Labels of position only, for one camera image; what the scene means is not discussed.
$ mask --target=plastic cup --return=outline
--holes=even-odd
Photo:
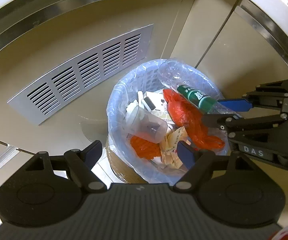
[[[136,106],[127,119],[125,130],[144,140],[159,143],[167,131],[167,122]]]

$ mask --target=green bottle label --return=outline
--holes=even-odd
[[[180,85],[177,88],[177,91],[203,113],[207,113],[217,102],[214,98],[211,98],[204,92],[187,85]]]

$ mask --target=plastic bottle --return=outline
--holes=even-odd
[[[157,76],[164,86],[180,93],[205,114],[234,113],[203,91],[191,87],[188,81],[191,71],[184,63],[169,59],[159,67]]]

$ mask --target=vent slot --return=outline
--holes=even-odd
[[[54,67],[21,90],[8,103],[40,124],[68,103],[145,58],[153,25],[105,41]]]

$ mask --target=blue trash bag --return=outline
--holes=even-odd
[[[110,149],[148,183],[174,185],[185,174],[185,169],[161,167],[150,160],[139,158],[131,147],[129,139],[127,139],[128,133],[124,130],[126,107],[130,102],[138,100],[137,92],[155,92],[166,88],[157,78],[158,68],[163,62],[165,62],[165,59],[143,63],[130,71],[114,86],[106,109],[108,140]],[[197,69],[185,65],[185,69],[181,74],[187,76],[187,85],[204,91],[215,99],[223,99],[215,84]],[[216,152],[216,154],[226,155],[228,152],[226,132],[209,128],[209,135],[218,136],[225,141],[224,149]]]

